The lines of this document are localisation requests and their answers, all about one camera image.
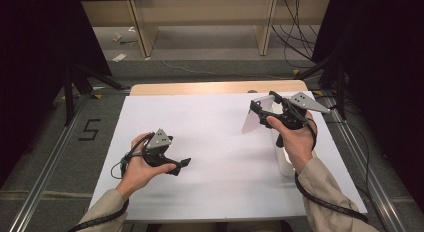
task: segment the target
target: beige sleeve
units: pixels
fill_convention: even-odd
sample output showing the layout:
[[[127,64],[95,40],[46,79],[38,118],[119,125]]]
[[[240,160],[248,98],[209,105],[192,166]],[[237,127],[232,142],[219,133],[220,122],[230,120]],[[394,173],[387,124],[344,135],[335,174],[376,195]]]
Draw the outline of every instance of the beige sleeve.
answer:
[[[103,196],[87,211],[87,213],[82,217],[79,223],[83,223],[92,219],[101,218],[106,215],[111,215],[120,209],[124,205],[125,201],[122,198],[122,195],[115,189],[106,191]],[[104,224],[96,225],[87,229],[80,231],[84,232],[118,232],[121,231],[122,224],[127,218],[127,213],[118,217],[115,220],[106,222]]]
[[[299,182],[310,194],[329,203],[358,211],[354,202],[342,194],[333,175],[320,159],[310,160],[300,173]],[[303,198],[313,231],[377,231],[361,220],[321,207]]]

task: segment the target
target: cable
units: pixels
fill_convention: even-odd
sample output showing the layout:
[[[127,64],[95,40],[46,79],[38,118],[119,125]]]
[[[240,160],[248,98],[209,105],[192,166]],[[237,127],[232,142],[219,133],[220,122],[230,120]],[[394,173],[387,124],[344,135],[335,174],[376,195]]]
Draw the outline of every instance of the cable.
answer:
[[[132,40],[132,41],[120,41],[120,44],[130,44],[130,43],[135,43],[138,42],[138,40]]]
[[[282,27],[281,25],[279,25],[279,27],[280,27],[281,31],[283,31],[283,33],[284,33],[284,34],[286,34],[287,36],[289,36],[290,38],[292,38],[292,39],[294,39],[294,40],[298,40],[298,41],[305,41],[306,43],[315,44],[315,42],[308,41],[308,40],[303,40],[303,39],[300,39],[300,38],[294,37],[293,35],[290,35],[289,33],[287,33],[287,32],[283,29],[283,27]]]
[[[313,143],[313,145],[312,145],[312,150],[314,150],[314,149],[315,149],[315,145],[317,144],[318,126],[317,126],[317,123],[315,123],[315,120],[310,119],[310,118],[307,118],[307,119],[308,119],[310,122],[314,123],[315,128],[317,129],[317,132],[315,132],[315,131],[314,131],[314,129],[312,129],[312,126],[311,126],[309,123],[306,125],[306,127],[309,129],[309,131],[310,131],[310,132],[311,132],[311,134],[312,134],[312,138],[314,138],[314,143]]]
[[[290,9],[290,7],[289,7],[289,5],[288,5],[288,3],[287,3],[287,0],[284,0],[284,3],[286,4],[286,6],[287,6],[287,9],[288,9],[288,11],[289,11],[289,13],[290,13],[290,15],[291,15],[291,17],[292,17],[292,20],[293,20],[293,25],[296,25],[296,27],[297,27],[297,29],[299,30],[299,34],[300,34],[300,38],[302,38],[303,37],[303,39],[302,39],[302,44],[303,44],[303,47],[305,48],[305,50],[306,50],[306,53],[309,55],[309,52],[308,52],[308,50],[306,49],[306,46],[305,46],[305,44],[304,44],[304,41],[306,41],[306,37],[305,37],[305,35],[303,34],[303,32],[302,32],[302,30],[300,29],[300,26],[299,26],[299,0],[296,0],[296,16],[294,16],[293,15],[293,13],[292,13],[292,11],[291,11],[291,9]],[[310,47],[310,45],[309,45],[309,43],[306,43],[307,45],[308,45],[308,47],[309,47],[309,49],[311,50],[311,52],[313,52],[313,50],[312,50],[312,48]]]
[[[317,97],[315,97],[315,99],[320,99],[320,98],[336,98],[337,96],[317,96]],[[354,105],[354,103],[352,102],[352,101],[350,101],[351,99],[348,99],[348,98],[346,98],[344,101],[344,103],[343,103],[343,105],[344,106],[346,106],[346,105]],[[337,104],[335,104],[335,105],[333,105],[333,106],[331,106],[329,109],[330,110],[334,110],[334,109],[336,109],[337,108]],[[356,115],[356,116],[362,116],[362,113],[361,112],[353,112],[353,111],[351,111],[351,110],[348,110],[348,109],[346,109],[346,108],[344,108],[344,111],[346,111],[346,112],[348,112],[349,114],[352,114],[352,115]]]
[[[309,25],[309,28],[311,28],[311,30],[312,30],[312,32],[315,34],[315,36],[316,36],[316,37],[318,37],[317,32],[315,32],[314,28],[312,28],[312,26],[311,26],[311,25]]]
[[[303,188],[302,184],[299,182],[297,173],[295,173],[294,178],[295,178],[294,181],[295,181],[296,187],[298,188],[300,193],[303,196],[305,196],[308,200],[310,200],[311,202],[313,202],[313,203],[315,203],[319,206],[322,206],[324,208],[327,208],[329,210],[336,211],[338,213],[347,215],[349,217],[352,217],[352,218],[355,218],[355,219],[358,219],[358,220],[362,220],[364,223],[368,224],[368,218],[365,215],[359,213],[356,210],[348,209],[348,208],[345,208],[345,207],[342,207],[342,206],[338,206],[338,205],[329,203],[325,200],[322,200],[318,197],[315,197],[314,195],[310,194],[305,188]]]
[[[366,168],[365,168],[365,191],[362,189],[362,188],[360,188],[358,185],[356,185],[355,184],[355,187],[356,188],[358,188],[358,190],[360,190],[362,193],[364,193],[367,197],[368,197],[368,199],[370,200],[370,202],[371,202],[371,205],[372,205],[372,207],[373,207],[373,209],[374,209],[374,211],[376,212],[376,214],[377,214],[377,217],[378,217],[378,220],[379,220],[379,222],[380,222],[380,224],[381,224],[381,226],[383,227],[383,229],[384,229],[384,231],[386,231],[387,232],[387,227],[386,227],[386,225],[384,224],[384,222],[383,222],[383,219],[381,218],[381,215],[380,215],[380,213],[378,213],[378,210],[377,210],[377,208],[376,208],[376,204],[375,204],[375,202],[374,202],[374,200],[372,199],[372,197],[370,196],[370,191],[369,191],[369,186],[368,186],[368,181],[369,181],[369,163],[370,163],[370,151],[369,151],[369,146],[368,146],[368,142],[367,142],[367,140],[366,140],[366,137],[365,137],[365,135],[361,132],[361,130],[359,130],[357,127],[355,127],[355,126],[353,126],[353,125],[351,125],[351,124],[348,124],[348,123],[346,123],[346,122],[337,122],[337,121],[328,121],[328,122],[326,122],[327,124],[342,124],[342,125],[345,125],[345,126],[348,126],[349,128],[353,128],[353,129],[355,129],[360,135],[361,135],[361,137],[362,137],[362,139],[363,139],[363,141],[364,141],[364,143],[365,143],[365,149],[366,149],[366,152],[367,152],[367,158],[366,158]]]
[[[290,39],[290,36],[291,36],[291,33],[292,33],[292,31],[293,31],[293,28],[294,28],[294,22],[292,23],[292,26],[291,26],[291,28],[290,28],[290,32],[289,32],[289,37],[287,38],[287,44],[288,44],[288,40]],[[286,54],[286,51],[287,51],[287,44],[285,44],[284,45],[284,51],[283,51],[283,53],[284,53],[284,59],[287,61],[287,63],[289,63],[288,62],[288,60],[287,60],[287,54]]]
[[[141,21],[141,27],[145,27],[144,23]],[[159,57],[162,57],[161,53],[159,52],[158,48],[156,47],[155,43],[153,43],[149,37],[146,37],[149,42],[153,45],[153,48],[156,50],[156,53],[158,53]],[[279,80],[292,80],[293,78],[285,78],[285,77],[278,77],[278,76],[272,76],[272,75],[252,75],[252,74],[239,74],[239,73],[225,73],[225,74],[221,74],[221,73],[215,73],[215,72],[209,72],[209,71],[196,71],[196,70],[190,70],[190,69],[186,69],[180,66],[172,66],[169,65],[167,62],[165,62],[164,59],[160,59],[162,61],[162,63],[171,69],[178,69],[178,70],[183,70],[189,73],[194,73],[194,74],[209,74],[209,75],[216,75],[216,76],[225,76],[225,75],[236,75],[236,76],[241,76],[241,77],[262,77],[262,78],[271,78],[271,79],[279,79]]]
[[[293,47],[291,44],[289,44],[286,40],[284,40],[280,34],[278,34],[278,32],[275,30],[274,26],[272,26],[272,30],[275,32],[275,34],[278,36],[278,38],[280,38],[281,41],[283,41],[283,43],[287,46],[289,46],[292,50],[296,51],[298,54],[302,55],[303,57],[305,57],[308,60],[311,60],[311,58],[308,55],[305,55],[304,53],[300,52],[299,50],[297,50],[295,47]]]
[[[194,71],[194,70],[189,70],[183,67],[179,67],[179,66],[171,66],[169,64],[167,64],[165,62],[165,60],[161,60],[167,67],[171,68],[171,69],[180,69],[189,73],[195,73],[195,74],[210,74],[210,75],[219,75],[219,76],[223,76],[223,75],[237,75],[237,76],[242,76],[242,77],[267,77],[267,78],[273,78],[273,79],[280,79],[280,80],[291,80],[292,78],[285,78],[285,77],[277,77],[277,76],[272,76],[272,75],[251,75],[251,74],[238,74],[238,73],[225,73],[225,74],[221,74],[221,73],[215,73],[215,72],[209,72],[209,71]]]
[[[303,79],[303,81],[305,81],[305,80],[313,80],[313,79],[316,79],[316,78],[320,78],[322,75],[317,75],[317,76],[314,76],[314,77],[308,77],[308,78],[306,78],[306,79]]]
[[[321,98],[336,98],[337,96],[335,95],[320,95],[315,97],[315,99],[321,99]]]
[[[290,102],[287,103],[287,107],[289,109],[290,112],[292,112],[292,114],[300,121],[302,121],[303,123],[308,122],[308,119],[305,118],[304,116],[302,116],[301,114],[299,114],[299,112],[294,108],[294,105],[292,105]]]
[[[137,149],[137,147],[141,144],[144,143],[146,141],[150,141],[150,139],[153,138],[154,133],[149,133],[147,135],[145,135],[143,138],[141,138],[130,150],[130,152],[126,153],[125,156],[121,159],[121,161],[119,163],[117,163],[116,165],[114,165],[110,171],[110,173],[112,174],[113,178],[116,179],[121,179],[124,177],[124,174],[127,170],[127,165],[130,162],[131,158],[135,157],[135,156],[141,156],[139,154],[134,155],[133,153],[135,152],[135,150]],[[121,164],[121,178],[117,178],[115,176],[113,176],[112,170],[118,165]],[[92,220],[88,220],[86,222],[80,223],[76,226],[74,226],[73,228],[71,228],[70,230],[68,230],[68,232],[75,232],[75,231],[79,231],[79,230],[83,230],[95,225],[99,225],[99,224],[104,224],[106,222],[112,221],[118,217],[120,217],[121,215],[123,215],[125,213],[125,211],[127,211],[129,205],[129,199],[127,201],[125,201],[124,205],[122,206],[122,208],[110,215],[106,215],[100,218],[96,218],[96,219],[92,219]]]

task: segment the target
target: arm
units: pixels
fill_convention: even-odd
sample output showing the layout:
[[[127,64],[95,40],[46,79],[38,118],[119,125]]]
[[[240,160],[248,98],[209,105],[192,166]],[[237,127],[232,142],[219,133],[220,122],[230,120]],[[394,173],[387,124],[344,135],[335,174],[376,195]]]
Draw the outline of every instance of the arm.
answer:
[[[312,119],[311,113],[308,112],[306,117]],[[310,194],[329,203],[358,211],[355,203],[342,194],[327,167],[321,160],[312,157],[313,138],[307,128],[289,130],[271,116],[267,117],[267,121],[283,137],[290,161],[299,174],[299,182]],[[317,131],[314,123],[311,123],[311,127]],[[321,207],[306,198],[303,201],[313,231],[377,231],[358,219]]]
[[[145,135],[146,134],[141,134],[135,138],[131,143],[131,147],[135,146],[135,144]],[[143,143],[137,147],[136,151],[141,151],[142,149]],[[174,164],[164,164],[158,167],[151,167],[141,156],[131,158],[127,171],[118,186],[116,186],[115,189],[106,191],[106,193],[103,194],[103,196],[87,211],[80,223],[101,218],[119,211],[135,191],[146,186],[156,175],[166,173],[173,169],[175,169]],[[125,221],[126,217],[127,213],[125,212],[113,221],[89,227],[81,231],[120,231],[122,223]]]

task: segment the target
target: hand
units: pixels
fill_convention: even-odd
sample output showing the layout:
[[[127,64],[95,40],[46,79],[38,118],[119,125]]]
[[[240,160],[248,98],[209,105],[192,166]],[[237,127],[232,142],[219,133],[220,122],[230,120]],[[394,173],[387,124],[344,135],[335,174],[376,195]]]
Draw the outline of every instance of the hand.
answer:
[[[131,142],[131,148],[148,134],[141,134]],[[141,143],[135,151],[141,151],[144,144]],[[121,193],[126,201],[135,191],[146,186],[153,177],[159,174],[169,172],[176,168],[175,164],[164,164],[158,167],[151,167],[144,161],[143,157],[135,156],[131,158],[127,171],[116,190]]]
[[[306,118],[312,119],[312,114],[307,111]],[[312,146],[314,139],[308,128],[303,127],[298,130],[290,130],[280,120],[273,116],[266,118],[268,123],[280,132],[284,141],[284,148],[289,155],[296,172],[300,174],[306,163],[312,159]],[[312,129],[317,133],[315,123],[309,121]]]

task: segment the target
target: white table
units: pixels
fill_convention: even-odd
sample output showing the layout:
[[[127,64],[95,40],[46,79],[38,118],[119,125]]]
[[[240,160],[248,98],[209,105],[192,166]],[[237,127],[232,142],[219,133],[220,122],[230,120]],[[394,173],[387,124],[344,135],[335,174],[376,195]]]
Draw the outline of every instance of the white table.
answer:
[[[174,136],[165,155],[192,161],[177,177],[160,175],[136,192],[130,198],[128,221],[241,221],[305,215],[293,178],[279,173],[271,131],[261,127],[247,135],[240,132],[250,100],[263,95],[127,97],[91,204],[118,184],[110,170],[129,151],[131,140],[141,132],[162,128]],[[321,114],[313,116],[319,130],[317,156],[333,172],[342,192],[366,213]]]

